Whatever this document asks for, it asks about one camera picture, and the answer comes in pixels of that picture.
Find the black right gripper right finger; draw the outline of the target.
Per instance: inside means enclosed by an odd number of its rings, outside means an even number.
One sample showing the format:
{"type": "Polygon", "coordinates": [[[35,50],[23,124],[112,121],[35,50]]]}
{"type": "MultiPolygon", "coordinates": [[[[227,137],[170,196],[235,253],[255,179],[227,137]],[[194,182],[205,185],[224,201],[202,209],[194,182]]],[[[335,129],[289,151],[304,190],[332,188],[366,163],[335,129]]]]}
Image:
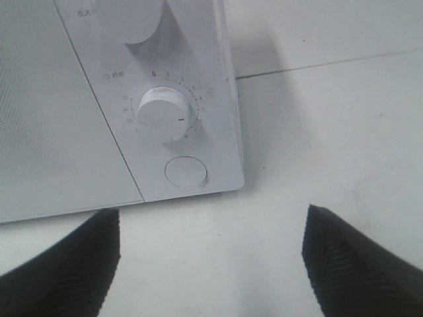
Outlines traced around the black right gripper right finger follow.
{"type": "Polygon", "coordinates": [[[301,255],[324,316],[422,315],[422,270],[329,209],[309,206],[301,255]]]}

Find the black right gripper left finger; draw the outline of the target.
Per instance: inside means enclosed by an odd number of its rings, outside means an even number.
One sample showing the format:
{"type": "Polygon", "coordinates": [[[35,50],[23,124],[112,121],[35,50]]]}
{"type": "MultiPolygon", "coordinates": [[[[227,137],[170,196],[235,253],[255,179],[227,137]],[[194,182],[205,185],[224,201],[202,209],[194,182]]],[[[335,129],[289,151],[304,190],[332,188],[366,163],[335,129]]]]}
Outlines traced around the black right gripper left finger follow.
{"type": "Polygon", "coordinates": [[[2,316],[98,316],[120,261],[117,209],[1,276],[2,316]]]}

